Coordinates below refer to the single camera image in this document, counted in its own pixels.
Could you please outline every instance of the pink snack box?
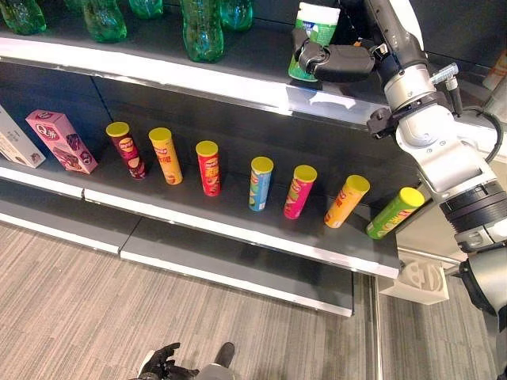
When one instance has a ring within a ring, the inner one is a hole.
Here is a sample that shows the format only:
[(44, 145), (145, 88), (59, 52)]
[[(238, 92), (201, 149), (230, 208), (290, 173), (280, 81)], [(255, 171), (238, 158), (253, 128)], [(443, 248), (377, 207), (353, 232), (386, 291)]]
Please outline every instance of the pink snack box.
[(37, 109), (26, 121), (39, 135), (65, 170), (90, 174), (97, 162), (63, 113)]

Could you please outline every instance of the yellow lid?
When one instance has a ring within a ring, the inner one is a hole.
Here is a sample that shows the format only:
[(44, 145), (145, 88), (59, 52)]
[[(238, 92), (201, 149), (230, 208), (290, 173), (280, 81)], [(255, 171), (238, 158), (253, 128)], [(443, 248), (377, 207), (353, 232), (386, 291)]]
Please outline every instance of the yellow lid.
[(347, 186), (349, 186), (352, 190), (357, 192), (361, 192), (363, 194), (367, 193), (370, 189), (370, 183), (368, 180), (362, 176), (358, 176), (353, 174), (352, 176), (347, 177), (346, 181)]
[(425, 197), (415, 188), (402, 188), (399, 197), (411, 207), (420, 207), (425, 202)]
[(127, 123), (123, 121), (116, 121), (115, 123), (111, 123), (105, 129), (105, 133), (107, 133), (111, 137), (121, 137), (126, 135), (130, 131)]
[(294, 169), (294, 178), (302, 182), (313, 182), (317, 178), (317, 170), (309, 165), (299, 165)]
[(171, 131), (164, 127), (152, 129), (148, 134), (151, 141), (166, 141), (171, 140)]
[(273, 170), (273, 161), (267, 157), (256, 157), (252, 160), (252, 169), (259, 173), (269, 173)]
[(196, 145), (196, 152), (200, 156), (209, 157), (214, 154), (217, 154), (218, 151), (219, 146), (216, 145), (213, 141), (204, 140)]

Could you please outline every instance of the blue chip can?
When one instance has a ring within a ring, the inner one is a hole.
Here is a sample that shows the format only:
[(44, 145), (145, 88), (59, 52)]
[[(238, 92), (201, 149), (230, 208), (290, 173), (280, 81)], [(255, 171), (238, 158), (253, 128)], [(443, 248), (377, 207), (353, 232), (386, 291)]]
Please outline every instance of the blue chip can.
[(267, 157), (256, 157), (252, 160), (251, 166), (248, 206), (250, 210), (262, 211), (268, 198), (269, 182), (271, 181), (274, 164)]

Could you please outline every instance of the store shelf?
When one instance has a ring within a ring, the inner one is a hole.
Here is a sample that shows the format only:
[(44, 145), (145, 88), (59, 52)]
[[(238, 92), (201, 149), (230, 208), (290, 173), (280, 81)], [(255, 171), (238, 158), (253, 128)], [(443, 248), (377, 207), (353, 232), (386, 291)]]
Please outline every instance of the store shelf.
[(350, 85), (291, 85), (291, 26), (256, 21), (248, 32), (225, 34), (225, 56), (214, 64), (188, 60), (176, 7), (159, 20), (141, 21), (129, 9), (125, 41), (92, 41), (80, 17), (51, 9), (48, 31), (16, 36), (0, 28), (0, 57), (5, 62), (65, 70), (160, 89), (189, 93), (284, 115), (293, 113), (339, 120), (364, 127), (385, 102), (375, 75)]
[(117, 254), (140, 217), (0, 180), (0, 221)]
[(141, 220), (120, 256), (317, 310), (353, 314), (349, 271), (153, 219)]
[(22, 183), (28, 178), (26, 184), (42, 189), (46, 179), (51, 184), (81, 186), (85, 199), (91, 202), (353, 271), (391, 278), (398, 275), (395, 236), (374, 241), (364, 233), (371, 220), (369, 207), (360, 205), (347, 223), (334, 230), (322, 221), (332, 201), (324, 196), (311, 196), (300, 218), (293, 221), (283, 216), (285, 187), (273, 186), (266, 209), (254, 212), (247, 205), (248, 178), (226, 174), (221, 194), (210, 198), (202, 192), (195, 167), (184, 168), (184, 180), (178, 186), (166, 184), (159, 170), (156, 165), (146, 179), (133, 180), (112, 147), (91, 175), (66, 172), (53, 157), (37, 169), (0, 161), (0, 176), (5, 179), (16, 177)]

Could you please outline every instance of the person's foot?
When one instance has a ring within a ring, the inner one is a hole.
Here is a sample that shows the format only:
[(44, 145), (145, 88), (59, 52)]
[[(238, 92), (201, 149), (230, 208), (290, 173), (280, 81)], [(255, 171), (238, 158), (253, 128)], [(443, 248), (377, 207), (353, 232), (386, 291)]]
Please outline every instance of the person's foot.
[(216, 355), (215, 363), (229, 368), (232, 358), (234, 358), (234, 345), (231, 342), (227, 342), (220, 348), (219, 353)]

